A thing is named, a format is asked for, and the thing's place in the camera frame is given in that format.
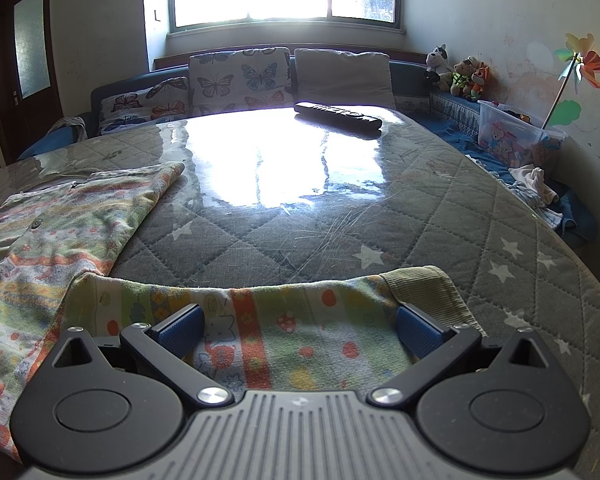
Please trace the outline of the colourful patterned child garment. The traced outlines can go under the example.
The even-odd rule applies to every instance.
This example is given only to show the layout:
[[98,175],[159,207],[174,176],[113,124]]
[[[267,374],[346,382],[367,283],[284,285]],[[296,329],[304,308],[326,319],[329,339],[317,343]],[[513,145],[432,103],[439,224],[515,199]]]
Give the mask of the colourful patterned child garment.
[[178,288],[110,272],[134,232],[183,172],[179,162],[58,177],[0,206],[0,452],[18,453],[12,409],[60,332],[114,336],[188,304],[204,338],[186,359],[231,392],[369,389],[413,360],[396,338],[412,304],[446,325],[475,317],[436,266],[344,281],[251,288]]

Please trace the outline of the white crumpled cloth on sofa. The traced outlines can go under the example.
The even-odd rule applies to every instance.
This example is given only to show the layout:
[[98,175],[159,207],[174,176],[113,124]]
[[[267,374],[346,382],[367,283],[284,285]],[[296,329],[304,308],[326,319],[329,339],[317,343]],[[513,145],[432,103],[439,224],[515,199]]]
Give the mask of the white crumpled cloth on sofa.
[[516,182],[535,192],[545,205],[550,205],[558,200],[557,193],[545,183],[545,172],[541,167],[528,164],[509,168],[508,172]]

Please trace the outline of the clear plastic storage box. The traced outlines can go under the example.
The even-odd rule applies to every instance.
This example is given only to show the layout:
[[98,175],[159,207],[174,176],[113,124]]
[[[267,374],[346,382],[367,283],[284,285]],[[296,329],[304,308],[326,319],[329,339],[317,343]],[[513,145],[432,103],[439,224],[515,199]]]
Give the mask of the clear plastic storage box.
[[568,134],[505,103],[479,101],[478,144],[509,168],[533,164],[552,171]]

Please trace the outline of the black remote control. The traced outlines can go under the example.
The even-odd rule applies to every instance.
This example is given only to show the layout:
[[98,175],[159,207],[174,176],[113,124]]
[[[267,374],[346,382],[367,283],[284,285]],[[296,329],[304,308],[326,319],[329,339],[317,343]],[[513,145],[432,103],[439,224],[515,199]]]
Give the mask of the black remote control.
[[374,116],[311,102],[294,104],[294,111],[300,118],[308,122],[315,122],[359,136],[380,136],[382,120]]

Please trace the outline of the blue cloth on sofa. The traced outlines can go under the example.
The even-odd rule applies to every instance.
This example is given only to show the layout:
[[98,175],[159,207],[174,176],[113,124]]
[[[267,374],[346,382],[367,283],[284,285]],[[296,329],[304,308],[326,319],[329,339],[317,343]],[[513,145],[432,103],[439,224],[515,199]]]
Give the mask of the blue cloth on sofa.
[[64,148],[70,144],[82,142],[87,139],[87,128],[82,117],[64,117],[55,122],[45,136],[22,152],[18,159],[23,160],[35,155],[55,151],[58,148]]

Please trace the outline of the low butterfly print cushion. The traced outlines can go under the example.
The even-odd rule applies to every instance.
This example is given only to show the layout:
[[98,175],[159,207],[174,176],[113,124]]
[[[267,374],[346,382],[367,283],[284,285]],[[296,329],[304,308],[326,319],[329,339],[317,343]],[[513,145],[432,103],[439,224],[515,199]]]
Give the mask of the low butterfly print cushion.
[[150,88],[125,91],[100,102],[98,133],[103,136],[140,125],[160,124],[189,115],[186,77],[172,77]]

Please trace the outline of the brown plush bear toy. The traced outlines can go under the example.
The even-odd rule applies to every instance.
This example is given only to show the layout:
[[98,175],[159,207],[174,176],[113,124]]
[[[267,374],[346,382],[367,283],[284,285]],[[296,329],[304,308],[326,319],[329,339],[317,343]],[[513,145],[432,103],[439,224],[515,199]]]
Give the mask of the brown plush bear toy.
[[450,87],[452,96],[468,96],[474,84],[471,77],[479,67],[480,62],[472,55],[454,65]]

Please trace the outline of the dark blue sofa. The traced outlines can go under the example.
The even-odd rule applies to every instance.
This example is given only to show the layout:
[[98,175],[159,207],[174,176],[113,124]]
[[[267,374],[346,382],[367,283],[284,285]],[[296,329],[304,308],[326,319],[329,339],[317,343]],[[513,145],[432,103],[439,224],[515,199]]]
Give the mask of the dark blue sofa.
[[[509,167],[484,150],[478,144],[478,108],[477,103],[464,101],[454,96],[444,96],[438,90],[425,84],[426,68],[413,63],[391,61],[390,73],[396,109],[415,118],[416,122],[433,132],[436,136],[452,145],[462,154],[471,158],[492,176],[500,179],[511,188],[521,200],[531,200],[535,192],[529,190],[508,172]],[[291,93],[297,94],[296,66],[294,56],[290,55]],[[100,136],[98,133],[100,102],[108,96],[116,96],[125,91],[150,88],[158,82],[172,77],[186,77],[190,88],[189,76],[183,67],[138,76],[108,84],[92,92],[92,109],[79,115],[84,119],[88,138]],[[558,195],[558,200],[541,207],[533,203],[530,207],[546,220],[557,234],[572,248],[580,248],[594,242],[597,236],[597,221],[578,199],[573,190],[557,180],[548,179],[545,183]]]

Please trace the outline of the orange plush toy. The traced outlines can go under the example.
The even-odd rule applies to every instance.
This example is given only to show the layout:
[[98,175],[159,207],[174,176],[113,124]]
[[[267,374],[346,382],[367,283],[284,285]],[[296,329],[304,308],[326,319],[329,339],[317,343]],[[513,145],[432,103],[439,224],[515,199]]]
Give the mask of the orange plush toy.
[[469,99],[477,102],[483,96],[484,89],[490,80],[490,67],[485,62],[481,62],[478,70],[471,75],[471,89],[469,91]]

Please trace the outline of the upright butterfly print cushion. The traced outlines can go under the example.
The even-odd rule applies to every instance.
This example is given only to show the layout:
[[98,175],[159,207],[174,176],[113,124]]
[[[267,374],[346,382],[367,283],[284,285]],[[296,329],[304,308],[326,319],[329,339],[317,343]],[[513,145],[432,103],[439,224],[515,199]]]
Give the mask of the upright butterfly print cushion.
[[294,105],[286,47],[196,54],[188,71],[194,116]]

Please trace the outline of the black white plush toy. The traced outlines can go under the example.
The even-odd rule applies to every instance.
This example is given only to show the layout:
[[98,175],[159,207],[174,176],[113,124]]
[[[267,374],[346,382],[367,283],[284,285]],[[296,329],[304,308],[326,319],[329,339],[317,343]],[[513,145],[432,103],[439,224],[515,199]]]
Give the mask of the black white plush toy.
[[452,70],[448,64],[446,45],[440,44],[426,55],[425,84],[449,92],[452,84]]

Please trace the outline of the dark wooden door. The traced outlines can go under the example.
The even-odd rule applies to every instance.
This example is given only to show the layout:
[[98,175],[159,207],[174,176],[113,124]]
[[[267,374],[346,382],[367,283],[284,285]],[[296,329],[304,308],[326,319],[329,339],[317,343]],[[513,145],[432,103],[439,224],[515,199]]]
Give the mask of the dark wooden door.
[[50,0],[0,0],[0,149],[6,164],[61,117]]

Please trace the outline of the plain beige cushion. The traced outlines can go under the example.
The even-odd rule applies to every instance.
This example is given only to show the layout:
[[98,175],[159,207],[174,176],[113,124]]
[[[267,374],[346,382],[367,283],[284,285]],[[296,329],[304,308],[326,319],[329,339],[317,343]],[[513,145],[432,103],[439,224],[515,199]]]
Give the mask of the plain beige cushion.
[[381,52],[296,49],[299,101],[396,108],[390,58]]

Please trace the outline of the colourful paper pinwheel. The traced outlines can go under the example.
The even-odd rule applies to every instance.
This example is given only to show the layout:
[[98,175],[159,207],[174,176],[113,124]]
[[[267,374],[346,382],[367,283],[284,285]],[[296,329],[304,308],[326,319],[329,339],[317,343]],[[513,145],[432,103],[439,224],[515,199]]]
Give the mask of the colourful paper pinwheel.
[[579,93],[580,84],[585,81],[593,89],[600,90],[600,54],[595,50],[595,37],[590,32],[584,37],[566,33],[565,47],[555,51],[565,68],[558,76],[560,87],[542,123],[542,128],[569,126],[582,114],[582,105],[576,99],[565,99],[564,93],[570,82],[573,93]]

